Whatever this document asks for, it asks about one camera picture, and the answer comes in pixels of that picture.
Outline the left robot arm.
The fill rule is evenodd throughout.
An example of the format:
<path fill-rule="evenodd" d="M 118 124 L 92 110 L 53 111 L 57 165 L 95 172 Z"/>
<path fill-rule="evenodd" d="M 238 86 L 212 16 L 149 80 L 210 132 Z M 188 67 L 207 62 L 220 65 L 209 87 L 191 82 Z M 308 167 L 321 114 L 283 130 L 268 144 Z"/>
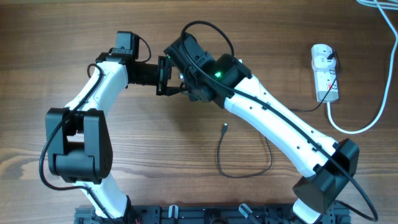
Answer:
<path fill-rule="evenodd" d="M 111 174 L 113 148 L 106 116 L 130 83 L 156 86 L 157 95 L 174 95 L 168 87 L 172 62 L 160 56 L 156 64 L 140 61 L 137 34 L 119 31 L 116 45 L 87 67 L 89 80 L 63 108 L 51 108 L 45 117 L 47 141 L 39 161 L 41 181 L 50 189 L 80 189 L 94 206 L 98 223 L 138 223 L 130 198 Z"/>

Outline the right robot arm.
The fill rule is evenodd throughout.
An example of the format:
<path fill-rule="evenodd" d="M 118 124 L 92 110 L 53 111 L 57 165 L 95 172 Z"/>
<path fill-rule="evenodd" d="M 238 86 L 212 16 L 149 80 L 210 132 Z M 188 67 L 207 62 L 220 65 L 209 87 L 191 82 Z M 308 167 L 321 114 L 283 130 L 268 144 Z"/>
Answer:
<path fill-rule="evenodd" d="M 302 178 L 294 185 L 294 214 L 316 223 L 355 175 L 359 147 L 315 130 L 278 102 L 231 54 L 214 59 L 186 34 L 164 50 L 184 74 L 190 100 L 215 102 L 239 116 L 275 144 Z"/>

